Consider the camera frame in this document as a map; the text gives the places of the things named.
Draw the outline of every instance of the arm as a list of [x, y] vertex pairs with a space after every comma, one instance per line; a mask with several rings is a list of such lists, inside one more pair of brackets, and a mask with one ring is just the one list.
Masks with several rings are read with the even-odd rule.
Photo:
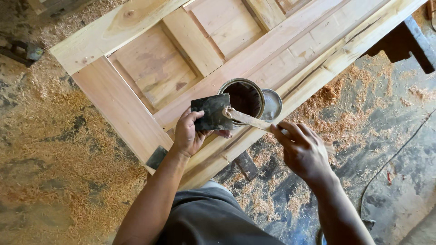
[[[280, 129], [289, 131], [289, 138]], [[304, 124], [281, 122], [271, 130], [283, 145], [284, 161], [312, 189], [328, 244], [374, 244], [328, 163], [322, 139]]]
[[194, 121], [203, 115], [204, 111], [188, 108], [180, 117], [173, 146], [127, 212], [114, 245], [149, 244], [157, 238], [167, 222], [186, 163], [212, 133], [195, 131]]

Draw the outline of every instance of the paint can lid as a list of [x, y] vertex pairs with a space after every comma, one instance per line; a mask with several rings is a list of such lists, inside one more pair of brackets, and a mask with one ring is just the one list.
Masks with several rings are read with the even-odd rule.
[[264, 88], [262, 89], [262, 93], [263, 97], [265, 97], [265, 110], [260, 119], [266, 122], [271, 122], [282, 112], [282, 99], [279, 94], [272, 89]]

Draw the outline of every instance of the forearm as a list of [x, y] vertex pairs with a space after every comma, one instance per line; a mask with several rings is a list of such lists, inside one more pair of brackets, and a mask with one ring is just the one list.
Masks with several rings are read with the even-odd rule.
[[328, 173], [322, 184], [311, 184], [318, 200], [321, 227], [328, 244], [374, 244], [339, 178]]
[[170, 149], [124, 218], [113, 244], [147, 244], [164, 227], [189, 157]]

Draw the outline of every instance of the gray shirt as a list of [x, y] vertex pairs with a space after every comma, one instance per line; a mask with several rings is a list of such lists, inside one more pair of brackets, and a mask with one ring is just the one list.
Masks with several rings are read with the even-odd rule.
[[157, 244], [283, 244], [220, 188], [179, 191]]

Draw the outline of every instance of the concrete floor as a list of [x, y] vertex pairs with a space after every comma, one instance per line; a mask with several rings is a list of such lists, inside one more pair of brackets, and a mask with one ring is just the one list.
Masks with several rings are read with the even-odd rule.
[[[49, 48], [120, 2], [102, 0], [53, 21], [39, 19], [25, 1], [0, 0], [0, 37]], [[413, 57], [394, 65], [382, 54], [363, 57], [333, 86], [338, 97], [329, 98], [331, 106], [305, 116], [313, 109], [307, 103], [289, 118], [318, 129], [340, 150], [332, 168], [362, 217], [376, 220], [371, 234], [378, 244], [404, 237], [402, 244], [434, 242], [436, 102], [409, 91], [416, 85], [434, 95], [433, 75]], [[49, 54], [31, 68], [0, 56], [0, 99], [0, 244], [109, 244], [146, 182], [136, 157]], [[262, 138], [250, 153], [261, 170], [255, 180], [244, 180], [234, 164], [215, 179], [271, 235], [314, 244], [316, 198], [284, 166], [274, 140]]]

